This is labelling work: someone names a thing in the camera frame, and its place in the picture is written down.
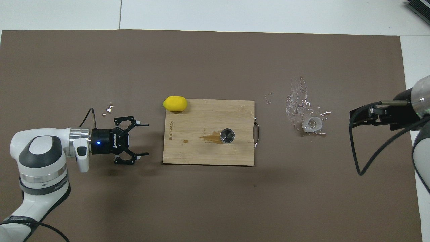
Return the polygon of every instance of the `lemon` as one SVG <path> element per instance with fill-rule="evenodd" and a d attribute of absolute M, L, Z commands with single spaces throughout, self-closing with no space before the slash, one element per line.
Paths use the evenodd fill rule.
<path fill-rule="evenodd" d="M 182 96 L 170 96 L 163 102 L 163 106 L 171 112 L 183 111 L 187 108 L 187 100 Z"/>

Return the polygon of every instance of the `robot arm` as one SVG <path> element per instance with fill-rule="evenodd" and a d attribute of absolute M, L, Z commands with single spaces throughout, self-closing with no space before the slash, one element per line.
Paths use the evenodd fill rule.
<path fill-rule="evenodd" d="M 386 125 L 391 130 L 404 128 L 384 143 L 360 171 L 355 154 L 352 128 L 360 125 Z M 388 144 L 410 130 L 419 130 L 412 160 L 418 176 L 430 193 L 430 76 L 419 80 L 413 88 L 397 95 L 393 101 L 379 101 L 350 111 L 350 139 L 357 172 L 363 175 L 374 158 Z"/>
<path fill-rule="evenodd" d="M 35 231 L 38 224 L 70 194 L 66 157 L 75 157 L 79 171 L 89 169 L 89 155 L 113 153 L 117 157 L 115 164 L 134 164 L 141 155 L 128 149 L 128 132 L 140 124 L 134 117 L 115 118 L 115 125 L 121 121 L 131 121 L 131 125 L 122 130 L 113 129 L 35 129 L 17 133 L 11 141 L 10 154 L 16 160 L 23 191 L 21 206 L 7 217 L 0 226 L 0 241 L 25 241 Z M 130 160 L 123 160 L 118 155 L 125 151 Z"/>

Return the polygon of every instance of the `white floor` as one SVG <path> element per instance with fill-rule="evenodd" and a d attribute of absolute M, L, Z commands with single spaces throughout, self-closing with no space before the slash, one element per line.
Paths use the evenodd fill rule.
<path fill-rule="evenodd" d="M 407 9 L 405 2 L 0 0 L 0 30 L 120 28 L 399 35 L 406 87 L 410 88 L 430 75 L 430 25 Z M 430 242 L 430 195 L 421 181 L 416 181 L 423 241 Z"/>

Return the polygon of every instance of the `brown table surface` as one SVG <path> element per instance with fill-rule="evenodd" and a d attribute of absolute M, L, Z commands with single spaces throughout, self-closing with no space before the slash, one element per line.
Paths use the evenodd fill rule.
<path fill-rule="evenodd" d="M 285 113 L 290 80 L 331 111 L 327 137 L 301 137 Z M 0 218 L 21 203 L 9 141 L 33 128 L 99 128 L 133 115 L 134 166 L 93 155 L 68 161 L 69 198 L 44 222 L 71 241 L 420 241 L 405 135 L 356 173 L 349 111 L 405 89 L 397 36 L 197 31 L 3 31 L 0 46 Z M 273 93 L 267 104 L 265 94 Z M 163 100 L 254 100 L 254 167 L 165 165 Z M 102 117 L 109 103 L 112 114 Z M 361 164 L 394 132 L 356 128 Z M 59 241 L 38 228 L 29 241 Z"/>

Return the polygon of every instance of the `water spill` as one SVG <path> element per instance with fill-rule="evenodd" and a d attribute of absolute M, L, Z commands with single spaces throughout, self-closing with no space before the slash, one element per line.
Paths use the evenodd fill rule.
<path fill-rule="evenodd" d="M 269 93 L 269 94 L 267 94 L 267 95 L 265 95 L 264 96 L 264 99 L 266 99 L 266 104 L 270 104 L 270 103 L 272 103 L 272 101 L 271 100 L 269 100 L 269 99 L 267 99 L 267 96 L 270 96 L 270 95 L 273 95 L 273 93 Z"/>
<path fill-rule="evenodd" d="M 107 111 L 107 113 L 108 114 L 111 114 L 112 113 L 112 108 L 113 108 L 114 106 L 113 106 L 113 104 L 112 103 L 110 103 L 109 104 L 109 107 L 108 108 L 106 108 L 106 111 Z"/>
<path fill-rule="evenodd" d="M 114 107 L 114 105 L 112 104 L 112 102 L 109 103 L 109 107 L 106 108 L 106 112 L 107 114 L 111 114 L 112 113 L 112 108 Z M 105 118 L 107 115 L 105 112 L 102 113 L 101 115 Z"/>
<path fill-rule="evenodd" d="M 287 101 L 286 101 L 287 116 L 291 121 L 291 125 L 297 131 L 299 131 L 302 136 L 313 134 L 313 135 L 325 137 L 327 134 L 321 131 L 323 128 L 314 132 L 310 132 L 310 130 L 308 130 L 309 133 L 306 133 L 304 131 L 304 128 L 302 127 L 303 120 L 305 119 L 309 120 L 309 118 L 311 117 L 322 116 L 324 118 L 322 118 L 321 120 L 326 121 L 328 119 L 327 116 L 331 114 L 330 111 L 320 112 L 321 107 L 318 107 L 315 109 L 311 105 L 308 98 L 309 96 L 307 91 L 307 85 L 304 78 L 303 77 L 300 77 L 299 79 L 292 78 L 291 93 L 287 97 Z M 307 125 L 311 128 L 314 128 L 316 124 L 314 122 L 313 123 L 309 122 Z"/>
<path fill-rule="evenodd" d="M 200 138 L 215 144 L 222 144 L 223 142 L 221 141 L 220 133 L 221 131 L 212 132 L 212 135 L 205 135 L 205 136 L 201 136 Z"/>

